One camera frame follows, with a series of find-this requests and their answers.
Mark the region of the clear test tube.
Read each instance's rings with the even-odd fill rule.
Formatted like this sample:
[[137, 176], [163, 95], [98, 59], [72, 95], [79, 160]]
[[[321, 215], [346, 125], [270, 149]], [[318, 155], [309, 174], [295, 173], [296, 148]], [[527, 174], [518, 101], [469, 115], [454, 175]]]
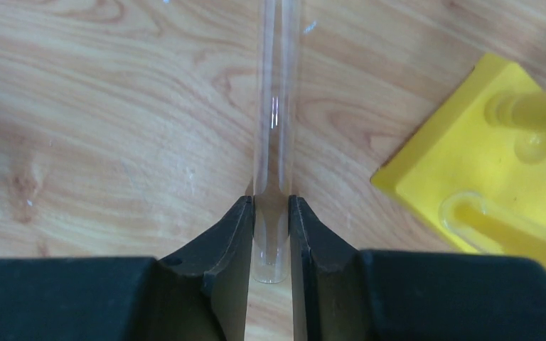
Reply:
[[529, 258], [546, 255], [546, 227], [474, 191], [445, 199], [439, 208], [439, 221], [451, 236], [476, 251]]
[[289, 275], [288, 201], [294, 193], [294, 117], [301, 1], [261, 1], [252, 196], [252, 275], [273, 284]]

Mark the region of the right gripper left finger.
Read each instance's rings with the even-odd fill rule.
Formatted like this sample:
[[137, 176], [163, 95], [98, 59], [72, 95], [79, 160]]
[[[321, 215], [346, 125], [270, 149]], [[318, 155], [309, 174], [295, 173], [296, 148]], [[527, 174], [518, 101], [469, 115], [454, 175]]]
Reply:
[[0, 340], [243, 340], [254, 203], [177, 251], [0, 259]]

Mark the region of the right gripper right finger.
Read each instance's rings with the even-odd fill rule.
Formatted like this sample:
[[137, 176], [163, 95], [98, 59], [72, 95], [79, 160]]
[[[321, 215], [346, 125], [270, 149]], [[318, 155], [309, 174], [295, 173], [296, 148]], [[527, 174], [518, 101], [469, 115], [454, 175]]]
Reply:
[[359, 250], [289, 198], [295, 340], [546, 340], [546, 270], [511, 256]]

